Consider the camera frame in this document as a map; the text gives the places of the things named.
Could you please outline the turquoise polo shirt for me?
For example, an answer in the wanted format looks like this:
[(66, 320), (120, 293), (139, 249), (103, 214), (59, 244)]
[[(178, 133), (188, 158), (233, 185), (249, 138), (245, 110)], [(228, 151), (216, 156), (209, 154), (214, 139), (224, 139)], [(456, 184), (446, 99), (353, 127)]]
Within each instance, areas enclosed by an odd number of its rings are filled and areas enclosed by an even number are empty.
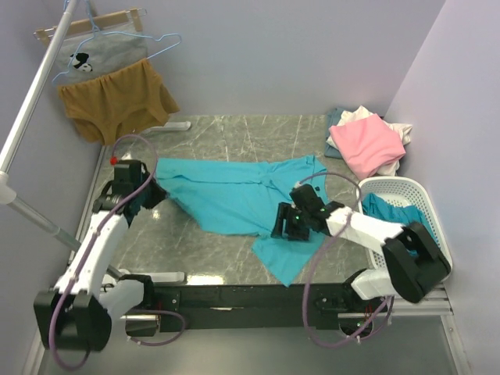
[(289, 286), (323, 243), (311, 232), (307, 241), (273, 238), (278, 205), (291, 202), (290, 192), (306, 177), (327, 198), (326, 167), (313, 155), (282, 162), (221, 162), (161, 158), (155, 177), (202, 230), (249, 235), (252, 251), (266, 269)]

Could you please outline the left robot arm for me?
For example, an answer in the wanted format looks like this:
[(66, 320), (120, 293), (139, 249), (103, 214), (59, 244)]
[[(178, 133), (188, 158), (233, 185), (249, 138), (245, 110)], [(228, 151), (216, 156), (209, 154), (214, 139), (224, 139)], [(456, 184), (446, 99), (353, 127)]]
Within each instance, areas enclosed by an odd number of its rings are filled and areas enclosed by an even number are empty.
[(152, 209), (166, 191), (138, 160), (114, 166), (92, 207), (91, 225), (66, 272), (50, 291), (34, 300), (34, 312), (43, 345), (51, 350), (100, 352), (108, 343), (113, 322), (135, 308), (155, 301), (154, 284), (144, 274), (123, 274), (108, 296), (102, 280), (113, 253), (142, 209)]

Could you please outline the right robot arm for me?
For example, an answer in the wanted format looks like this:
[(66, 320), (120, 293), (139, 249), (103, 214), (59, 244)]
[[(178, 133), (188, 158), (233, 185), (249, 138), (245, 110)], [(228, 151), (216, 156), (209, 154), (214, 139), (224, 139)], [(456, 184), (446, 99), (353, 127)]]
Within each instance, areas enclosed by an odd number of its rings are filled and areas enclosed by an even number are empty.
[(326, 203), (309, 184), (293, 188), (290, 196), (291, 203), (278, 205), (272, 237), (305, 244), (315, 231), (383, 258), (382, 267), (363, 270), (348, 282), (362, 300), (398, 295), (416, 304), (452, 271), (451, 262), (421, 223), (390, 223), (340, 202)]

